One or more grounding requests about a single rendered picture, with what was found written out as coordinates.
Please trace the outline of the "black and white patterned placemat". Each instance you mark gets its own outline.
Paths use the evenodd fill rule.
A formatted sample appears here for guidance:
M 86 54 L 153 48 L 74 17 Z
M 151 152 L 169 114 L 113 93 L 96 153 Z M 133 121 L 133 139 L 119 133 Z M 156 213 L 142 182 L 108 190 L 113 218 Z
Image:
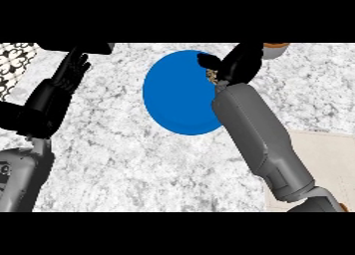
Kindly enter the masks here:
M 0 43 L 0 101 L 6 101 L 39 49 L 37 43 Z

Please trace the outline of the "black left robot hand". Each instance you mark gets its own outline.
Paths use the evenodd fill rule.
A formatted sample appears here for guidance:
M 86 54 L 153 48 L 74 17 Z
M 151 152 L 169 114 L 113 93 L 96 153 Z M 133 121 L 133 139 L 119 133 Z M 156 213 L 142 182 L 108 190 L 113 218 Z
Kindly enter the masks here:
M 57 73 L 37 86 L 24 106 L 0 101 L 0 128 L 18 135 L 51 138 L 58 131 L 73 95 L 92 66 L 89 55 L 76 48 L 67 55 Z

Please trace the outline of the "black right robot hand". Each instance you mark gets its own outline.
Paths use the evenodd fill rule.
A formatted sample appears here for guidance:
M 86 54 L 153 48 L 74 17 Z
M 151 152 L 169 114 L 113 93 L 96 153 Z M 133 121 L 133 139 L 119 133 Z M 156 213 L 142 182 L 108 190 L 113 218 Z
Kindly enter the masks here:
M 262 67 L 264 44 L 241 42 L 224 59 L 207 53 L 197 54 L 198 64 L 216 71 L 216 79 L 227 84 L 249 83 Z

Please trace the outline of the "beige placemat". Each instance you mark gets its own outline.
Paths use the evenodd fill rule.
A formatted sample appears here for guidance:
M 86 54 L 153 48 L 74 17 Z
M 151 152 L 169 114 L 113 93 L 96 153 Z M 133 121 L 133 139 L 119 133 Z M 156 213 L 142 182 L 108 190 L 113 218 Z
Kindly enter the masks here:
M 295 152 L 318 186 L 329 189 L 337 201 L 355 211 L 355 138 L 327 132 L 287 131 Z M 268 187 L 268 207 L 289 211 L 303 201 L 283 202 Z

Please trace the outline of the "brown cupcake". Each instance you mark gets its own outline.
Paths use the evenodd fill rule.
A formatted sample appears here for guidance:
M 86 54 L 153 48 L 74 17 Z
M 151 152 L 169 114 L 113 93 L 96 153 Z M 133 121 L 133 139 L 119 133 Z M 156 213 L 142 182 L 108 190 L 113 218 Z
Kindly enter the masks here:
M 216 85 L 218 84 L 218 78 L 216 78 L 218 71 L 212 69 L 206 69 L 206 77 L 207 80 Z

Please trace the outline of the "blue round plate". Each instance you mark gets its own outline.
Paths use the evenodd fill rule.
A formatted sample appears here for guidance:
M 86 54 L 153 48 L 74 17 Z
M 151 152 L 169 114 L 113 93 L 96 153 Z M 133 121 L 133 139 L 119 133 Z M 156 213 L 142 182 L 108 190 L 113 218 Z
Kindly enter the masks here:
M 215 85 L 197 62 L 200 51 L 167 54 L 153 65 L 144 83 L 144 101 L 159 125 L 173 133 L 200 135 L 221 127 L 212 109 Z

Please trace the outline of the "grey cup with orange rim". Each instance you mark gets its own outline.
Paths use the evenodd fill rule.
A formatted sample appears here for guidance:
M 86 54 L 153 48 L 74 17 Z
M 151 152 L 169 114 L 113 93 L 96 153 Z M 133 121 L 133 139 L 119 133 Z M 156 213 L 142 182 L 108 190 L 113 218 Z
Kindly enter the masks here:
M 265 43 L 264 44 L 264 60 L 277 59 L 289 48 L 289 43 Z

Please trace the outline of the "black appliance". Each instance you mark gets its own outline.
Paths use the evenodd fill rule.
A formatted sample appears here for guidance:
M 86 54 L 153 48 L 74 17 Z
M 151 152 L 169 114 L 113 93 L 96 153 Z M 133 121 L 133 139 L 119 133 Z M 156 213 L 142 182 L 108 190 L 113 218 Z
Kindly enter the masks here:
M 116 44 L 102 42 L 40 42 L 39 46 L 48 51 L 71 52 L 74 48 L 79 48 L 88 54 L 111 55 Z

